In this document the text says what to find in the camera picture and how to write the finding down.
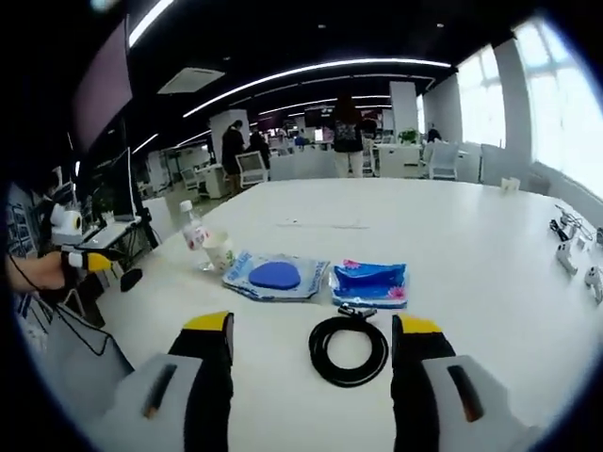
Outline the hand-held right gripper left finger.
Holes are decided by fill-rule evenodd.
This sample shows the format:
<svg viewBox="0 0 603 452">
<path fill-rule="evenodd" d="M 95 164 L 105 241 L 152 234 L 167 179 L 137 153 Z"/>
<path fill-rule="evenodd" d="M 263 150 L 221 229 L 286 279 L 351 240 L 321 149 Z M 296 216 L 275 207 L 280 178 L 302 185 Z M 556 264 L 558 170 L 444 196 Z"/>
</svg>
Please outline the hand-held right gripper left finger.
<svg viewBox="0 0 603 452">
<path fill-rule="evenodd" d="M 98 420 L 101 451 L 227 451 L 234 314 L 189 320 L 166 354 L 117 386 Z"/>
</svg>

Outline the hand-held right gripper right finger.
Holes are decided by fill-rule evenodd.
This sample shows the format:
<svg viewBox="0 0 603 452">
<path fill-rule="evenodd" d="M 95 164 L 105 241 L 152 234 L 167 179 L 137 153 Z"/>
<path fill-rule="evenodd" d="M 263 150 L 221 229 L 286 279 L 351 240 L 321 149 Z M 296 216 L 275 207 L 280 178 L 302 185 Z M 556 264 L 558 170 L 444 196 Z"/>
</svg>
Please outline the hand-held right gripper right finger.
<svg viewBox="0 0 603 452">
<path fill-rule="evenodd" d="M 506 387 L 431 320 L 392 318 L 396 451 L 526 451 Z"/>
</svg>

